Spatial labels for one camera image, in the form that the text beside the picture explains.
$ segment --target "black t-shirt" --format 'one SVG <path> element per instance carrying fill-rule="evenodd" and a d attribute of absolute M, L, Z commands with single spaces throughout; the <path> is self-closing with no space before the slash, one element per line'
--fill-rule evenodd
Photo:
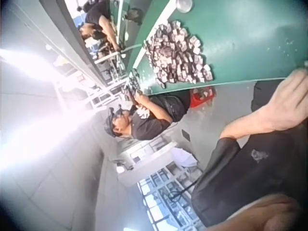
<path fill-rule="evenodd" d="M 307 137 L 299 128 L 252 135 L 242 149 L 223 138 L 194 188 L 192 205 L 206 227 L 273 193 L 304 205 L 307 177 Z"/>
<path fill-rule="evenodd" d="M 150 100 L 163 108 L 173 122 L 180 121 L 187 113 L 190 105 L 189 91 L 178 91 L 167 94 L 150 96 Z M 148 109 L 138 109 L 132 115 L 131 135 L 140 141 L 151 140 L 166 130 L 170 123 L 157 119 Z"/>
<path fill-rule="evenodd" d="M 103 0 L 99 3 L 96 3 L 87 13 L 85 22 L 91 23 L 99 26 L 99 20 L 101 16 L 104 16 L 110 20 L 110 9 L 109 9 L 109 0 Z"/>

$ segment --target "workbench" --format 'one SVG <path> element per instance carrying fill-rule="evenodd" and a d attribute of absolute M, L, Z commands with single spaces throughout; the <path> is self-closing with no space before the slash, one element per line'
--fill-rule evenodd
<path fill-rule="evenodd" d="M 167 0 L 153 0 L 137 42 L 146 39 Z M 202 43 L 202 55 L 214 80 L 206 83 L 167 83 L 162 89 L 143 56 L 137 70 L 141 90 L 159 94 L 196 87 L 287 77 L 301 67 L 307 54 L 307 10 L 295 0 L 193 0 L 189 13 L 175 10 L 169 21 L 179 20 Z M 132 68 L 130 61 L 127 71 Z"/>

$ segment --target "person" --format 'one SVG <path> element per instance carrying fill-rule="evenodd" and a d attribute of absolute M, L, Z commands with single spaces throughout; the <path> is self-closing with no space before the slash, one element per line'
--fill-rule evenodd
<path fill-rule="evenodd" d="M 307 209 L 308 71 L 257 82 L 251 108 L 224 128 L 193 190 L 209 231 L 286 231 Z"/>
<path fill-rule="evenodd" d="M 91 6 L 87 12 L 85 23 L 79 31 L 83 40 L 90 37 L 103 39 L 105 34 L 115 51 L 120 51 L 116 42 L 116 32 L 111 24 L 110 0 L 101 0 Z"/>
<path fill-rule="evenodd" d="M 105 131 L 113 137 L 132 137 L 151 140 L 166 130 L 172 122 L 180 121 L 190 106 L 190 91 L 146 96 L 136 93 L 137 105 L 131 110 L 121 108 L 114 113 L 110 108 L 105 120 Z"/>

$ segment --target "human hand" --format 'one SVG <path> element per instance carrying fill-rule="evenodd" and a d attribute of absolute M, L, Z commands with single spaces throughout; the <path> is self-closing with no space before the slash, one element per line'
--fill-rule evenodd
<path fill-rule="evenodd" d="M 148 102 L 150 102 L 150 99 L 148 96 L 143 95 L 142 93 L 136 92 L 135 94 L 135 100 L 137 103 L 146 106 Z"/>
<path fill-rule="evenodd" d="M 117 51 L 117 52 L 121 51 L 121 48 L 119 47 L 119 45 L 114 44 L 113 46 L 114 46 L 115 51 Z"/>
<path fill-rule="evenodd" d="M 287 130 L 303 122 L 308 117 L 308 71 L 293 71 L 260 112 L 273 130 Z"/>

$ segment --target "pile of small parts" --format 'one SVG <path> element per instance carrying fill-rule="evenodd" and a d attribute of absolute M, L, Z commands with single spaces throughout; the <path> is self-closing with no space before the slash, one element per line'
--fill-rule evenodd
<path fill-rule="evenodd" d="M 161 24 L 156 33 L 144 42 L 150 66 L 157 75 L 156 82 L 206 82 L 213 80 L 211 68 L 200 56 L 201 42 L 196 36 L 189 38 L 179 21 Z"/>

